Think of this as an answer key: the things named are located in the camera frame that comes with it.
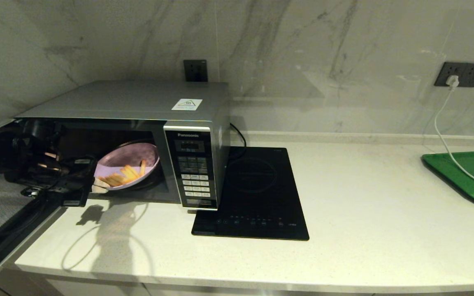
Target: electrical outlet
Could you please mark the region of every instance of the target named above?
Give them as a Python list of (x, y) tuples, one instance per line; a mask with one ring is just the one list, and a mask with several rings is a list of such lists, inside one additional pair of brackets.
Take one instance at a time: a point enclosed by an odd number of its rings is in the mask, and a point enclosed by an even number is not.
[(474, 64), (470, 62), (444, 62), (435, 86), (447, 86), (446, 81), (451, 75), (458, 75), (459, 87), (474, 88)]
[(206, 60), (184, 60), (184, 73), (186, 81), (207, 82)]
[(463, 88), (474, 88), (474, 64), (467, 64), (462, 77), (458, 77)]

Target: countertop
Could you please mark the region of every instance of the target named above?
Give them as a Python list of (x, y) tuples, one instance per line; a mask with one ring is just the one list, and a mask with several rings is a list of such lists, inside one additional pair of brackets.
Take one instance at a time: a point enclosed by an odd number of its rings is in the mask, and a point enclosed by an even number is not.
[(252, 135), (249, 145), (288, 149), (309, 241), (193, 236), (195, 215), (180, 205), (88, 200), (16, 264), (48, 275), (211, 287), (474, 290), (474, 204), (420, 161), (445, 152), (438, 142), (286, 139)]

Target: white plug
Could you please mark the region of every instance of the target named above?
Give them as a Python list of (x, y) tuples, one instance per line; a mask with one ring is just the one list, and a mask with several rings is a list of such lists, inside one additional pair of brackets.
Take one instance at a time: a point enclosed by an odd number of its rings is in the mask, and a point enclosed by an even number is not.
[(446, 84), (449, 86), (450, 90), (455, 90), (459, 83), (458, 75), (451, 75), (446, 81)]

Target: silver microwave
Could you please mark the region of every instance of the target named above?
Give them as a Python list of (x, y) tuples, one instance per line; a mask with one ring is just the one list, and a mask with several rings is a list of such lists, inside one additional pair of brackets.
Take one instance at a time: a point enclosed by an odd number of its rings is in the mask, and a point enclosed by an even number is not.
[(98, 159), (126, 143), (147, 142), (160, 158), (130, 188), (89, 198), (126, 197), (217, 210), (230, 146), (225, 83), (97, 81), (16, 116), (46, 120), (64, 157)]

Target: marble backsplash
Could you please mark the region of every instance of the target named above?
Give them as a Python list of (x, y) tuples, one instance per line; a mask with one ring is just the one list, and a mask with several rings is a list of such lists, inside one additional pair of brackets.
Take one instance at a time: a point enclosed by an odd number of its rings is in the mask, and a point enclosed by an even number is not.
[[(474, 62), (474, 1), (2, 0), (0, 120), (97, 79), (183, 80), (201, 58), (243, 130), (432, 134), (442, 63)], [(474, 135), (474, 88), (439, 125)]]

